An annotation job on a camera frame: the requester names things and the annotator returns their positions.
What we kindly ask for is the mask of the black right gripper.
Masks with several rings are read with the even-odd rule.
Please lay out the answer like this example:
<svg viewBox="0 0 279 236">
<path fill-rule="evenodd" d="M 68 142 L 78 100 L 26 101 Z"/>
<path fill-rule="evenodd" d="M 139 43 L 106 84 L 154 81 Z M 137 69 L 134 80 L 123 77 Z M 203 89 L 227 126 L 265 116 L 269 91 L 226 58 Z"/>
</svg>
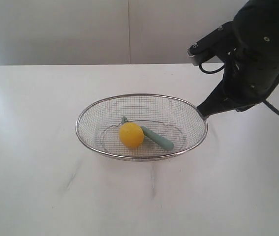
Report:
<svg viewBox="0 0 279 236">
<path fill-rule="evenodd" d="M 247 110 L 266 100 L 279 84 L 279 44 L 238 44 L 228 54 L 222 81 L 197 106 L 202 118 Z"/>
</svg>

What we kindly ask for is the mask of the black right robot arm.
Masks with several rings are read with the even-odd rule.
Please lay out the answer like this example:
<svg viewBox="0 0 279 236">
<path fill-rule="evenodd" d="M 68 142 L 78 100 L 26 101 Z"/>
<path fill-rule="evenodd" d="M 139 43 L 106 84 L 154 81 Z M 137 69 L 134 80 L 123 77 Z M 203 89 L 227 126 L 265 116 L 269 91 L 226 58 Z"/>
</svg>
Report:
<svg viewBox="0 0 279 236">
<path fill-rule="evenodd" d="M 213 57 L 223 62 L 221 82 L 197 107 L 203 118 L 265 102 L 279 85 L 279 0 L 248 1 L 187 52 L 198 67 Z"/>
</svg>

